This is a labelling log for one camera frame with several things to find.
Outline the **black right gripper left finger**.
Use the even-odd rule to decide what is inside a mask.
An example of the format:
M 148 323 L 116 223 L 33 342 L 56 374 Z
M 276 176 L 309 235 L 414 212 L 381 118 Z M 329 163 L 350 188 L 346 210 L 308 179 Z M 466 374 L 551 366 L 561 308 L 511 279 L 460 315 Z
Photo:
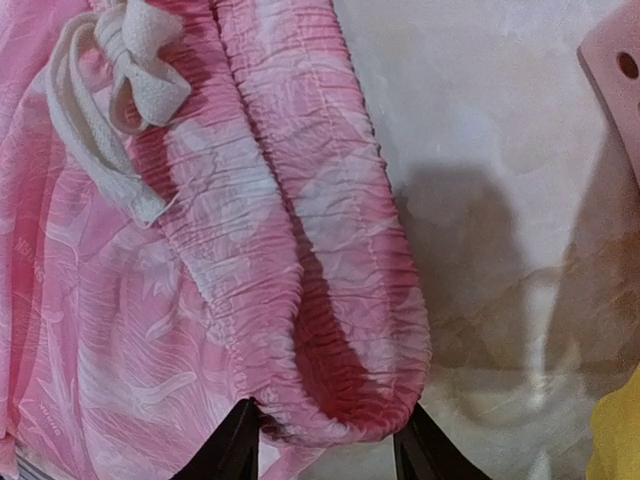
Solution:
M 255 399 L 240 400 L 174 480 L 257 480 L 260 427 Z

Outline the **pink garment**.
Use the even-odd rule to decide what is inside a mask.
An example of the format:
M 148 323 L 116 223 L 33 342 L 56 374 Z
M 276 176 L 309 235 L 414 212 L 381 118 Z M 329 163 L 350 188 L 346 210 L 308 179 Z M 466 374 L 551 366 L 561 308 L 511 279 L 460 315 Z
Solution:
M 263 479 L 402 430 L 429 332 L 329 1 L 1 5 L 1 475 Z

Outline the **yellow garment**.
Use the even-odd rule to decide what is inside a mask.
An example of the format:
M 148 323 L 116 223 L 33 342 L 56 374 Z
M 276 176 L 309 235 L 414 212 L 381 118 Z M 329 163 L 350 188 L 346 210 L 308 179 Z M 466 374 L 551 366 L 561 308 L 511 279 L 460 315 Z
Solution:
M 594 408 L 591 429 L 586 478 L 639 480 L 639 387 L 628 383 L 604 397 Z

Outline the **pink laundry basket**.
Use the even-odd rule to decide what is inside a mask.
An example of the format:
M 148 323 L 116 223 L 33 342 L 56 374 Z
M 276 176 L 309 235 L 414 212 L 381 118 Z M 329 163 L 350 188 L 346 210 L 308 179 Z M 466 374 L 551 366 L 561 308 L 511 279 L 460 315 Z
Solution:
M 627 1 L 592 28 L 579 46 L 639 175 L 639 3 Z

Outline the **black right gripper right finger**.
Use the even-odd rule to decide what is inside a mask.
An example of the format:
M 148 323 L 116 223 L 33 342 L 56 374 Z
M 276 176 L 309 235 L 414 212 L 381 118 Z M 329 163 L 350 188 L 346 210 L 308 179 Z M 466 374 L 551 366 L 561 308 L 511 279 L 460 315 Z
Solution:
M 398 480 L 490 480 L 449 440 L 420 404 L 393 435 Z

